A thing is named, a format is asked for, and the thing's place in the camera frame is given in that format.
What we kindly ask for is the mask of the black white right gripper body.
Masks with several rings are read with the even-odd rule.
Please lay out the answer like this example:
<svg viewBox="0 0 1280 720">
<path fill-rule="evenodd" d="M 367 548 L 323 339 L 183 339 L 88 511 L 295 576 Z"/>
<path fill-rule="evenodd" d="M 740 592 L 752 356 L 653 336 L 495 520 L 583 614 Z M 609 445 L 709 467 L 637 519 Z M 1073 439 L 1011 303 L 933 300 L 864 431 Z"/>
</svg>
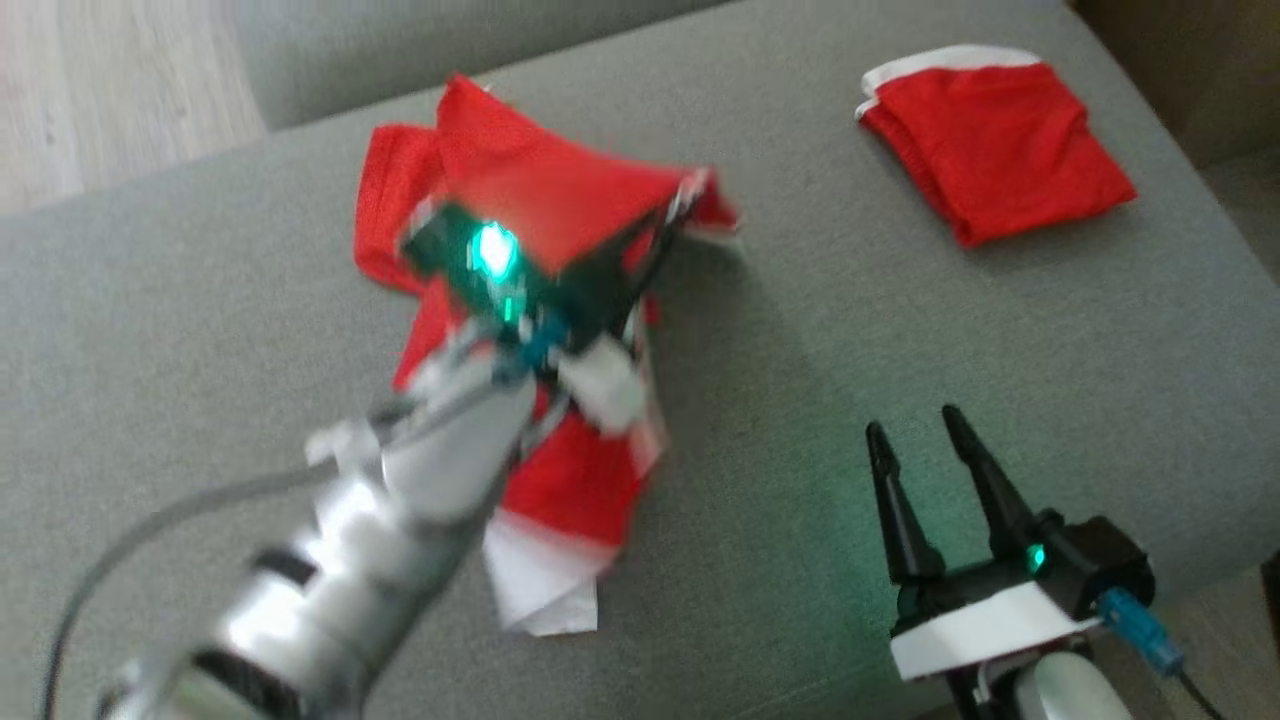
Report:
<svg viewBox="0 0 1280 720">
<path fill-rule="evenodd" d="M 1052 644 L 1101 623 L 1103 596 L 1125 591 L 1148 607 L 1156 594 L 1149 555 L 1107 518 L 1046 527 L 1021 562 L 986 573 L 998 584 L 899 633 L 890 652 L 905 682 Z"/>
</svg>

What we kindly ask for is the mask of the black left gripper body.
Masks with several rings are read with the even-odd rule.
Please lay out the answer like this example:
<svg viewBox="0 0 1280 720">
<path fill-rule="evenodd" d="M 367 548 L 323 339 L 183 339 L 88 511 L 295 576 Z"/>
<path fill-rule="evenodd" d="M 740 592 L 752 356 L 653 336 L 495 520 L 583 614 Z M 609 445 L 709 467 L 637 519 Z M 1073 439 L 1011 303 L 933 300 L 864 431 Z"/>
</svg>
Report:
<svg viewBox="0 0 1280 720">
<path fill-rule="evenodd" d="M 399 242 L 399 258 L 424 279 L 440 277 L 474 315 L 509 336 L 552 328 L 576 354 L 602 333 L 572 333 L 563 318 L 563 268 L 545 269 L 532 246 L 494 220 L 448 202 L 431 210 Z"/>
</svg>

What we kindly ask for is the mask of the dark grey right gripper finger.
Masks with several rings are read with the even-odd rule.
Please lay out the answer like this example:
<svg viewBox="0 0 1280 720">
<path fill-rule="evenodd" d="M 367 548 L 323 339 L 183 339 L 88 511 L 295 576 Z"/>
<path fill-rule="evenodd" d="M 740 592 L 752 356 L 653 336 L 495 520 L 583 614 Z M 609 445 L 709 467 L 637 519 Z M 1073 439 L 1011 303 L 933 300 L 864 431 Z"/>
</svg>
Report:
<svg viewBox="0 0 1280 720">
<path fill-rule="evenodd" d="M 1043 544 L 1036 538 L 1036 518 L 998 460 L 959 406 L 945 405 L 942 418 L 955 454 L 972 475 L 993 559 L 1042 564 Z"/>
<path fill-rule="evenodd" d="M 865 429 L 872 483 L 890 580 L 896 585 L 931 582 L 946 573 L 940 551 L 925 537 L 900 480 L 900 462 L 884 428 Z"/>
</svg>

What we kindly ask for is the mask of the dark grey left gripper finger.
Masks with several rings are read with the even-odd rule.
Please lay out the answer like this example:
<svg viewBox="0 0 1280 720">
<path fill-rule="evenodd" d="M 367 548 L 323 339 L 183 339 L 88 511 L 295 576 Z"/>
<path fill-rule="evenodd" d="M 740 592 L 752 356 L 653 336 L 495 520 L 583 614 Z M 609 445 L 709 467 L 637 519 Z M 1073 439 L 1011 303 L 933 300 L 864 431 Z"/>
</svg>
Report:
<svg viewBox="0 0 1280 720">
<path fill-rule="evenodd" d="M 623 224 L 585 211 L 570 215 L 563 229 L 563 318 L 572 333 L 621 332 L 696 201 L 695 193 L 676 193 Z"/>
</svg>

